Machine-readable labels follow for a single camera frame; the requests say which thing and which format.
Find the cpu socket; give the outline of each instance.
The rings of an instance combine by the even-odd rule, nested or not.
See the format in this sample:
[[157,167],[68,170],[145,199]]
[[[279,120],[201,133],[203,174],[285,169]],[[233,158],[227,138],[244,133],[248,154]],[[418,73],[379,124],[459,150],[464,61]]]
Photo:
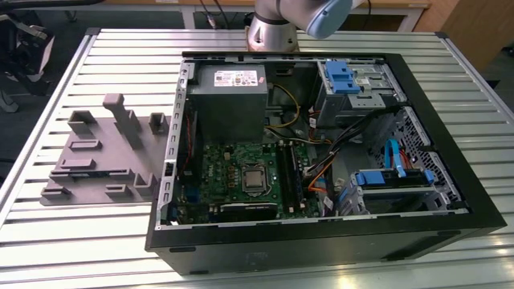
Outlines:
[[263,166],[243,167],[241,172],[243,192],[252,197],[260,196],[267,188],[265,168]]

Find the label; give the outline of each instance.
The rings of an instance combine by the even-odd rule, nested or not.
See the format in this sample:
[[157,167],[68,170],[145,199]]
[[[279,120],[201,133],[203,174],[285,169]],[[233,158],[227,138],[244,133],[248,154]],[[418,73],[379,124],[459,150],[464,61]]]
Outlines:
[[361,85],[361,84],[369,84],[369,80],[364,77],[364,78],[356,78],[355,79],[355,82],[356,84]]
[[333,208],[333,202],[331,201],[331,199],[328,199],[327,196],[323,199],[323,204],[327,206],[328,209]]
[[312,117],[308,118],[308,125],[315,128],[315,119]]
[[257,86],[256,70],[217,70],[215,86]]

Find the blue drive bracket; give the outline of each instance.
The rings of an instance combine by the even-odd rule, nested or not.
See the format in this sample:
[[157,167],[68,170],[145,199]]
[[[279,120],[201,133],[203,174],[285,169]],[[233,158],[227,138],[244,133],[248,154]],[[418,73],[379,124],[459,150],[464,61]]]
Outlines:
[[391,160],[389,160],[389,154],[388,154],[391,150],[392,150],[393,167],[396,168],[397,176],[403,178],[405,176],[405,173],[401,166],[400,146],[397,145],[396,140],[389,138],[385,142],[385,147],[384,147],[384,167],[391,167]]
[[353,72],[344,61],[327,61],[325,76],[331,83],[331,91],[339,93],[359,93],[360,87],[353,82]]

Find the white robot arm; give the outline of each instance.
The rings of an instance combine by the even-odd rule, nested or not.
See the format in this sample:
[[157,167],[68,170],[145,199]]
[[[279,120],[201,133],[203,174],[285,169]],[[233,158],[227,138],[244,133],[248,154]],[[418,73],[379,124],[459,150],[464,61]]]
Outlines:
[[363,1],[256,0],[247,37],[249,50],[293,51],[296,27],[316,39],[328,37]]

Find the metal table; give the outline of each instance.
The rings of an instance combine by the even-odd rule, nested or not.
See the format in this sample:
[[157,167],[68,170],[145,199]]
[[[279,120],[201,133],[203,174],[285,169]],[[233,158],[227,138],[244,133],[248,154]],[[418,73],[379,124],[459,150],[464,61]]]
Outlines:
[[81,41],[0,191],[0,287],[512,285],[514,117],[451,42],[431,33],[337,33],[321,41],[300,33],[299,47],[404,56],[508,226],[411,261],[179,276],[142,249],[149,204],[42,207],[37,198],[68,137],[65,119],[72,111],[88,109],[101,117],[108,113],[101,108],[102,94],[124,93],[137,116],[171,113],[180,53],[243,50],[244,33],[101,30]]

